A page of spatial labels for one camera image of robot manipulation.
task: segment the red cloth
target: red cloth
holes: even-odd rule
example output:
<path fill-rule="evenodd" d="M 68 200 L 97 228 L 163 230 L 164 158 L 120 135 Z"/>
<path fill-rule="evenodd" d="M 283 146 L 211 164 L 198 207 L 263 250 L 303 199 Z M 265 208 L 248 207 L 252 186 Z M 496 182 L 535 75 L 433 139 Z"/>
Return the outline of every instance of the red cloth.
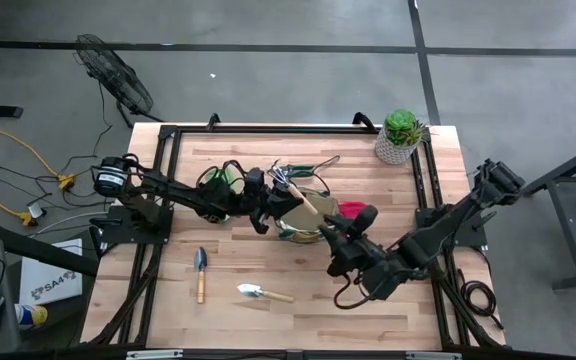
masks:
<path fill-rule="evenodd" d="M 343 217 L 355 220 L 359 215 L 359 212 L 363 210 L 366 206 L 368 205 L 362 202 L 348 201 L 339 204 L 339 212 L 341 213 L 341 215 L 343 215 Z"/>

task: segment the concrete floor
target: concrete floor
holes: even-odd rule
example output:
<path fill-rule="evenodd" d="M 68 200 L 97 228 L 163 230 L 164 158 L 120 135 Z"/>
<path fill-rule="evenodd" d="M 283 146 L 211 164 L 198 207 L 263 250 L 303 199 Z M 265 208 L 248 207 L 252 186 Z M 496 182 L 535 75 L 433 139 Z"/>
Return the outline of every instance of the concrete floor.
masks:
<path fill-rule="evenodd" d="M 428 46 L 576 48 L 576 0 L 418 4 Z M 72 41 L 95 33 L 124 42 L 414 46 L 411 28 L 405 0 L 0 0 L 0 39 Z M 345 123 L 356 111 L 379 119 L 398 107 L 426 117 L 416 55 L 119 55 L 155 99 L 153 113 L 171 121 L 206 121 L 218 112 L 224 121 Z M 469 171 L 492 157 L 530 181 L 576 153 L 576 58 L 431 56 L 429 62 L 441 122 L 457 126 Z M 130 137 L 106 99 L 106 119 L 115 126 L 100 156 L 123 153 Z M 20 120 L 0 120 L 0 129 L 32 144 L 56 168 L 89 154 L 105 128 L 97 84 L 72 51 L 0 50 L 0 104 L 25 109 Z M 0 164 L 46 174 L 17 149 L 0 137 Z M 92 163 L 81 160 L 72 169 Z M 0 176 L 38 193 L 30 180 Z M 90 180 L 81 179 L 78 191 L 90 191 Z M 575 272 L 545 195 L 496 209 L 486 225 L 495 292 L 511 346 L 576 355 L 576 290 L 550 289 Z M 30 200 L 4 184 L 0 196 L 16 209 Z M 99 208 L 53 209 L 43 223 L 90 210 Z M 26 231 L 1 211 L 0 224 Z"/>

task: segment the succulent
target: succulent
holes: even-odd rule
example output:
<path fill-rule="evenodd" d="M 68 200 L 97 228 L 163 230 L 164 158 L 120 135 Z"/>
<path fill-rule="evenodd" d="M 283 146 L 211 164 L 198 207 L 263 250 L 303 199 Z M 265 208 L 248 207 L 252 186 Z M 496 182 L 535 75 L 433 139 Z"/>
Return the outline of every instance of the succulent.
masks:
<path fill-rule="evenodd" d="M 424 125 L 408 110 L 399 109 L 386 116 L 386 136 L 395 146 L 411 146 L 421 140 Z"/>

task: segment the wooden tabletop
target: wooden tabletop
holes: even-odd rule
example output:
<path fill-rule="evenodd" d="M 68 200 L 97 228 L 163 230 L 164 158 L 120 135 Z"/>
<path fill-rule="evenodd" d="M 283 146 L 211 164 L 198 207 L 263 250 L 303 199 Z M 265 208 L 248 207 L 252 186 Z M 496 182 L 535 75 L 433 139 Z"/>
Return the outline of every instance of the wooden tabletop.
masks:
<path fill-rule="evenodd" d="M 128 152 L 137 154 L 145 166 L 152 165 L 159 127 L 135 125 Z M 452 126 L 434 126 L 430 132 L 444 201 L 457 202 L 469 192 L 457 131 Z M 390 245 L 413 228 L 418 205 L 410 162 L 382 163 L 374 154 L 375 139 L 369 135 L 185 134 L 176 180 L 194 184 L 206 168 L 230 159 L 238 160 L 245 169 L 267 169 L 278 158 L 283 164 L 317 164 L 340 155 L 340 161 L 320 175 L 340 202 L 375 205 L 379 216 L 367 234 L 377 243 Z M 420 155 L 427 180 L 423 151 Z M 168 156 L 162 169 L 167 169 Z M 311 186 L 318 185 L 313 181 Z M 433 204 L 430 191 L 426 193 L 428 203 Z M 206 249 L 209 262 L 206 303 L 202 305 L 196 301 L 197 273 L 193 268 L 200 246 Z M 119 245 L 101 260 L 82 341 L 97 335 L 124 300 L 134 252 L 134 245 Z M 468 280 L 492 285 L 479 254 L 458 249 L 455 260 Z M 273 227 L 268 234 L 259 235 L 247 218 L 214 225 L 177 205 L 159 270 L 148 347 L 440 349 L 429 281 L 400 285 L 387 301 L 339 310 L 332 297 L 344 280 L 326 274 L 329 263 L 325 242 L 299 245 L 282 241 Z M 292 295 L 296 301 L 246 298 L 237 290 L 241 283 L 259 284 Z M 352 287 L 340 299 L 351 302 L 361 298 Z M 445 301 L 451 334 L 457 339 L 454 311 Z M 137 309 L 136 314 L 141 314 L 141 300 Z M 138 320 L 136 315 L 133 324 Z M 494 339 L 504 342 L 503 333 L 491 319 L 478 320 Z"/>

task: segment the black fan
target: black fan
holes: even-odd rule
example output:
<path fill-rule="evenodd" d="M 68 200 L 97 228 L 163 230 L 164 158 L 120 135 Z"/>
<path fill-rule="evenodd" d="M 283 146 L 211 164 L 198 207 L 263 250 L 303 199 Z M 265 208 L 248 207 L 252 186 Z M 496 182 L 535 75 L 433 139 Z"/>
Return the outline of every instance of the black fan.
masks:
<path fill-rule="evenodd" d="M 99 37 L 92 34 L 77 36 L 76 49 L 88 75 L 98 80 L 117 99 L 117 109 L 129 128 L 133 124 L 128 121 L 122 105 L 134 115 L 164 122 L 148 114 L 153 105 L 152 97 L 137 78 L 135 70 L 126 65 Z"/>

